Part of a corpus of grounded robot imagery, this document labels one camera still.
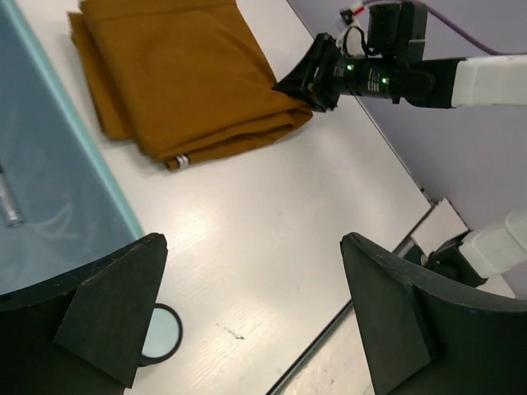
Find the folded cloth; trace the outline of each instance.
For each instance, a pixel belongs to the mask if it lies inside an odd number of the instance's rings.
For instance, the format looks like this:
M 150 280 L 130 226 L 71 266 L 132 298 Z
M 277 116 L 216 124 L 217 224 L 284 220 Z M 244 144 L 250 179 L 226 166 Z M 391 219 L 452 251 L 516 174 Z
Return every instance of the folded cloth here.
M 311 118 L 235 0 L 85 0 L 69 14 L 100 125 L 170 169 L 266 146 Z

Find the wire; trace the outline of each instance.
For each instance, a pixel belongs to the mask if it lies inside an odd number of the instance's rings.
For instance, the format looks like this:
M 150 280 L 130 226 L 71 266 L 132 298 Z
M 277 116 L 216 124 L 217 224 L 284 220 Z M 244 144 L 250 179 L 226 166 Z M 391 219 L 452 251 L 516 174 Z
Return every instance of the wire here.
M 404 0 L 404 1 L 410 1 L 414 4 L 420 4 L 423 5 L 428 9 L 428 11 L 439 21 L 443 22 L 445 25 L 450 27 L 453 31 L 455 31 L 458 35 L 463 37 L 465 40 L 467 40 L 470 44 L 472 44 L 474 47 L 481 49 L 484 53 L 492 55 L 492 56 L 507 56 L 507 55 L 527 55 L 526 52 L 523 53 L 507 53 L 507 52 L 500 52 L 495 49 L 492 49 L 488 46 L 486 46 L 484 43 L 470 35 L 467 31 L 463 30 L 461 27 L 456 25 L 453 21 L 451 21 L 448 17 L 443 15 L 441 12 L 437 11 L 434 7 L 429 6 L 425 2 L 422 2 L 421 0 Z M 361 5 L 353 10 L 353 15 L 358 15 L 361 12 L 363 12 L 367 7 L 373 6 L 375 4 L 384 3 L 384 2 L 403 2 L 403 0 L 364 0 Z

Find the blue plastic container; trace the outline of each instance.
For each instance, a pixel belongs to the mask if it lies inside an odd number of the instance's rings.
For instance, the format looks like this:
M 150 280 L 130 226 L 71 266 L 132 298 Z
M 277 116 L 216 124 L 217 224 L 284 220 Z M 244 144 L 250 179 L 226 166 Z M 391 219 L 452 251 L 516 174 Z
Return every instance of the blue plastic container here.
M 0 167 L 23 223 L 0 215 L 0 295 L 142 236 L 38 40 L 0 0 Z

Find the wall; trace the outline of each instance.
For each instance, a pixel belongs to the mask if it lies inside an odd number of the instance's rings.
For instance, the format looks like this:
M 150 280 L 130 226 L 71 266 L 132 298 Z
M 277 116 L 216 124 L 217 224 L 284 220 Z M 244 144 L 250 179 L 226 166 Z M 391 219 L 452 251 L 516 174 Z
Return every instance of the wall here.
M 337 32 L 338 10 L 349 0 L 289 0 L 311 33 Z M 524 0 L 427 0 L 495 49 L 527 51 Z M 367 22 L 367 14 L 361 19 Z M 481 56 L 429 16 L 426 58 Z M 527 109 L 416 109 L 364 99 L 394 149 L 434 199 L 448 197 L 469 226 L 501 221 L 527 207 Z M 527 267 L 506 275 L 527 299 Z

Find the brown cloth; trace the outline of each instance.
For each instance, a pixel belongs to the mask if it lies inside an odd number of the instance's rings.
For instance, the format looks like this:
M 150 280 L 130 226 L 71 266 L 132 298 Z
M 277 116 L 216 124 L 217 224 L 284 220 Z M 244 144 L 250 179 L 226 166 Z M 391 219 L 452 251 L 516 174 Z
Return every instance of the brown cloth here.
M 311 118 L 272 90 L 235 0 L 86 0 L 81 11 L 72 39 L 103 131 L 171 169 L 266 146 Z

